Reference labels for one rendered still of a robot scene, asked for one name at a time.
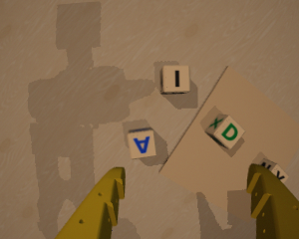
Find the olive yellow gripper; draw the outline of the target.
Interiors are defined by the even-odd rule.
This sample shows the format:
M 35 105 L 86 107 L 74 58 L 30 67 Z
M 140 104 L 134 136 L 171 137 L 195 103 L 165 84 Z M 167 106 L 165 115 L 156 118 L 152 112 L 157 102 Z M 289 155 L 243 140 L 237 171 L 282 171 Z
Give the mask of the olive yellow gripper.
M 55 239 L 111 239 L 118 225 L 119 200 L 125 198 L 126 172 L 110 169 L 94 186 Z M 299 201 L 266 167 L 252 163 L 246 192 L 256 239 L 299 239 Z

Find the beige block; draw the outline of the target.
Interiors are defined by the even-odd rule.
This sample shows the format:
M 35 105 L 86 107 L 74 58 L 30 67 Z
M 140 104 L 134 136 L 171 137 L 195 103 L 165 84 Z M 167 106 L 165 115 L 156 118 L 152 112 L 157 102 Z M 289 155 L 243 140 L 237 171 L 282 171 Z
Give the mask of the beige block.
M 282 167 L 273 161 L 270 161 L 266 158 L 263 158 L 259 164 L 265 166 L 267 169 L 269 169 L 275 176 L 277 176 L 282 183 L 284 183 L 289 175 L 282 169 Z
M 189 66 L 163 66 L 159 71 L 159 83 L 162 95 L 189 93 Z
M 204 131 L 227 149 L 232 149 L 245 133 L 245 129 L 232 116 L 221 114 Z
M 151 127 L 130 129 L 128 142 L 131 159 L 157 156 L 154 130 Z

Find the tan flat mat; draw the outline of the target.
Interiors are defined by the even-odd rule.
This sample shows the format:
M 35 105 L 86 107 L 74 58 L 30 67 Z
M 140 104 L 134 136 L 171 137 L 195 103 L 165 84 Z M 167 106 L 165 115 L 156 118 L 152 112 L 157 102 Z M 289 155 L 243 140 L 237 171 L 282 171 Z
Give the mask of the tan flat mat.
M 245 129 L 232 149 L 204 131 L 219 114 Z M 249 223 L 250 164 L 266 158 L 285 170 L 298 147 L 299 124 L 227 66 L 159 173 Z

